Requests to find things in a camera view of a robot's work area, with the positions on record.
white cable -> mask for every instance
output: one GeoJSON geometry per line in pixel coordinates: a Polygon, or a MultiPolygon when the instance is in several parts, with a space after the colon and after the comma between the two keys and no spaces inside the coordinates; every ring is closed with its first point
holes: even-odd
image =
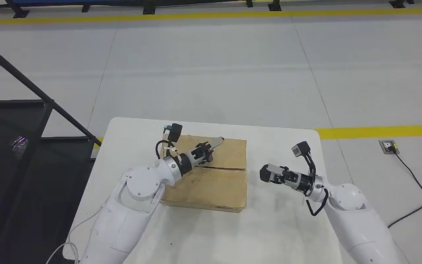
{"type": "Polygon", "coordinates": [[[54,250],[54,252],[50,255],[50,257],[48,258],[48,260],[47,260],[47,262],[46,262],[45,264],[48,264],[48,263],[50,262],[51,258],[54,256],[54,254],[57,252],[57,250],[59,250],[61,247],[65,246],[65,245],[67,245],[67,244],[69,244],[69,245],[70,245],[70,247],[71,247],[71,249],[72,249],[72,252],[73,252],[73,255],[74,255],[74,257],[75,257],[75,262],[74,262],[74,264],[78,264],[78,263],[79,263],[79,253],[78,253],[78,248],[76,247],[76,245],[75,245],[74,243],[72,243],[72,242],[71,242],[71,234],[72,234],[73,230],[75,230],[78,226],[80,226],[81,224],[85,223],[86,221],[88,221],[88,220],[90,220],[91,218],[93,218],[94,216],[96,216],[96,215],[97,215],[97,214],[101,211],[101,209],[102,209],[102,208],[103,208],[103,206],[101,206],[101,207],[98,209],[98,211],[96,211],[96,213],[95,213],[95,214],[93,214],[92,216],[88,217],[87,219],[83,220],[82,222],[80,222],[79,224],[77,224],[76,226],[74,226],[74,227],[71,229],[71,231],[69,232],[69,235],[67,235],[66,242],[65,242],[65,243],[63,243],[63,244],[61,244],[60,246],[58,246],[58,247],[54,250]]]}

cardboard box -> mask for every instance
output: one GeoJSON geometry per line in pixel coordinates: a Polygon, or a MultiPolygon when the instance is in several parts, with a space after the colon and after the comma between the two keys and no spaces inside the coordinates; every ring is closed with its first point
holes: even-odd
{"type": "MultiPolygon", "coordinates": [[[[211,138],[180,136],[176,144],[179,153],[194,149],[211,138]]],[[[214,160],[206,167],[196,167],[174,186],[166,186],[161,203],[238,213],[246,206],[246,141],[225,139],[212,153],[214,160]]]]}

black cable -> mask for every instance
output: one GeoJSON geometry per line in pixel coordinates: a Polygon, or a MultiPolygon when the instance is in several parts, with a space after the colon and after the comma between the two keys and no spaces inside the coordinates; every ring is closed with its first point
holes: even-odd
{"type": "MultiPolygon", "coordinates": [[[[399,159],[399,161],[409,170],[410,174],[413,176],[415,182],[419,185],[419,187],[422,189],[422,185],[419,183],[419,181],[417,180],[417,178],[415,177],[415,174],[413,174],[413,172],[410,170],[410,168],[406,165],[406,163],[404,163],[404,161],[397,155],[397,150],[394,146],[388,147],[389,151],[392,151],[394,153],[394,155],[396,155],[396,157],[399,159]]],[[[408,216],[411,216],[412,214],[416,213],[417,211],[421,210],[422,207],[419,207],[418,209],[411,211],[410,213],[408,213],[407,215],[400,217],[399,219],[395,220],[394,222],[392,222],[391,224],[389,224],[387,227],[390,228],[393,225],[395,225],[396,223],[398,223],[399,221],[405,219],[408,216]]]]}
{"type": "Polygon", "coordinates": [[[311,207],[311,204],[309,203],[309,201],[306,200],[306,204],[308,205],[309,212],[311,212],[311,215],[312,216],[316,216],[317,214],[319,214],[319,212],[321,212],[321,210],[325,207],[325,204],[326,204],[326,202],[328,200],[328,190],[324,188],[324,191],[325,191],[324,200],[322,200],[321,206],[318,208],[318,210],[316,210],[315,213],[313,212],[312,207],[311,207]]]}
{"type": "Polygon", "coordinates": [[[422,189],[422,185],[419,183],[419,181],[417,180],[417,178],[415,177],[415,174],[413,174],[413,172],[410,170],[410,168],[406,165],[406,163],[403,162],[403,160],[397,155],[397,152],[394,153],[396,155],[396,157],[403,163],[403,165],[410,171],[410,174],[413,176],[413,178],[415,179],[415,182],[419,185],[419,188],[422,189]]]}
{"type": "Polygon", "coordinates": [[[394,222],[392,222],[391,224],[388,225],[388,228],[392,227],[393,225],[395,225],[396,223],[398,223],[399,221],[405,219],[408,216],[411,216],[412,214],[416,213],[417,211],[421,210],[422,207],[419,207],[418,209],[412,211],[411,213],[408,213],[407,215],[400,217],[399,219],[395,220],[394,222]]]}
{"type": "Polygon", "coordinates": [[[157,144],[156,144],[156,155],[157,155],[157,158],[158,158],[158,159],[160,159],[160,158],[161,158],[161,157],[160,157],[160,153],[158,152],[158,146],[159,146],[161,143],[167,143],[168,145],[170,145],[170,146],[172,146],[172,147],[174,148],[173,143],[172,143],[172,142],[170,142],[170,141],[167,141],[167,140],[164,140],[164,139],[162,139],[162,140],[158,141],[158,142],[157,142],[157,144]]]}

metal pole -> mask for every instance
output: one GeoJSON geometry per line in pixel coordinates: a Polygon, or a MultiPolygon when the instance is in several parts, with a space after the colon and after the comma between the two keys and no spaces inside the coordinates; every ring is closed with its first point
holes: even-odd
{"type": "Polygon", "coordinates": [[[18,79],[23,85],[28,87],[34,94],[38,95],[44,102],[51,104],[53,109],[67,119],[72,125],[79,129],[82,133],[93,139],[94,142],[101,146],[101,141],[97,139],[91,132],[89,132],[83,125],[81,125],[75,118],[67,113],[61,106],[59,106],[53,99],[51,99],[45,92],[43,92],[38,86],[36,86],[30,79],[26,78],[18,69],[9,63],[3,56],[0,55],[0,66],[5,68],[11,75],[18,79]]]}
{"type": "Polygon", "coordinates": [[[13,18],[24,18],[29,13],[29,10],[22,10],[19,5],[13,3],[13,0],[6,0],[6,3],[11,7],[13,12],[15,12],[13,18]]]}

cable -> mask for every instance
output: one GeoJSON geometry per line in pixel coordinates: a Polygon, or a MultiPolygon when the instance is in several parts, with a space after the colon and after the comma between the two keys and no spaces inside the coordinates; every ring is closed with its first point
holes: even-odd
{"type": "Polygon", "coordinates": [[[317,214],[319,214],[319,212],[321,212],[321,210],[325,207],[325,204],[328,200],[328,190],[324,188],[325,191],[325,197],[324,200],[322,200],[322,204],[321,206],[318,208],[318,210],[316,210],[316,212],[314,213],[311,207],[311,204],[309,203],[309,200],[306,200],[306,204],[308,205],[309,208],[309,212],[311,212],[312,216],[316,216],[317,214]]]}
{"type": "Polygon", "coordinates": [[[157,144],[156,144],[156,155],[157,155],[157,158],[158,158],[158,159],[160,159],[160,158],[161,158],[161,157],[160,157],[160,153],[158,152],[158,146],[159,146],[161,143],[167,143],[167,144],[169,144],[170,146],[172,146],[173,148],[175,147],[175,146],[173,145],[173,143],[172,143],[172,142],[170,142],[170,141],[167,141],[167,140],[164,140],[164,139],[162,139],[162,140],[158,141],[158,142],[157,142],[157,144]]]}
{"type": "MultiPolygon", "coordinates": [[[[410,174],[412,175],[412,177],[414,178],[415,182],[418,184],[418,186],[422,189],[422,185],[419,183],[419,181],[417,180],[415,174],[411,171],[411,169],[406,165],[406,163],[404,163],[404,161],[397,155],[397,150],[394,146],[390,146],[387,148],[389,151],[392,151],[394,153],[394,155],[396,155],[396,157],[399,159],[399,161],[409,170],[410,174]]],[[[416,210],[411,211],[410,213],[408,213],[407,215],[400,217],[399,219],[395,220],[394,222],[392,222],[391,224],[389,224],[387,227],[390,228],[393,225],[395,225],[396,223],[398,223],[399,221],[405,219],[408,216],[411,216],[412,214],[416,213],[417,211],[421,210],[422,207],[419,207],[416,210]]]]}
{"type": "Polygon", "coordinates": [[[413,176],[415,182],[419,185],[419,188],[422,189],[422,185],[419,183],[419,181],[417,180],[417,178],[415,177],[415,174],[413,174],[413,172],[410,170],[410,168],[406,165],[406,163],[403,162],[403,160],[397,155],[397,152],[394,153],[396,155],[396,157],[403,163],[403,165],[410,171],[410,174],[413,176]]]}
{"type": "Polygon", "coordinates": [[[65,245],[70,245],[73,255],[75,257],[75,262],[74,264],[78,264],[79,263],[79,253],[78,253],[78,248],[76,247],[76,245],[71,242],[71,234],[73,232],[73,230],[75,230],[78,226],[80,226],[81,224],[85,223],[86,221],[90,220],[91,218],[93,218],[94,216],[96,216],[102,209],[103,207],[101,206],[98,211],[96,211],[95,214],[93,214],[92,216],[88,217],[87,219],[83,220],[82,222],[80,222],[79,224],[77,224],[76,226],[74,226],[71,231],[69,232],[69,235],[67,235],[67,239],[66,242],[61,244],[60,246],[58,246],[54,252],[49,256],[49,258],[47,259],[47,262],[45,264],[48,264],[51,261],[51,258],[54,256],[54,254],[57,252],[57,250],[59,250],[61,247],[65,246],[65,245]]]}
{"type": "Polygon", "coordinates": [[[387,227],[388,227],[388,228],[392,227],[393,225],[395,225],[395,224],[396,224],[396,223],[398,223],[399,221],[401,221],[401,220],[405,219],[405,218],[406,218],[406,217],[408,217],[408,216],[411,216],[412,214],[416,213],[417,211],[419,211],[419,210],[421,210],[421,209],[422,209],[422,207],[419,207],[418,209],[416,209],[416,210],[414,210],[414,211],[412,211],[412,212],[408,213],[407,215],[405,215],[405,216],[403,216],[403,217],[401,217],[401,218],[399,218],[399,219],[395,220],[394,222],[392,222],[391,224],[389,224],[387,227]]]}

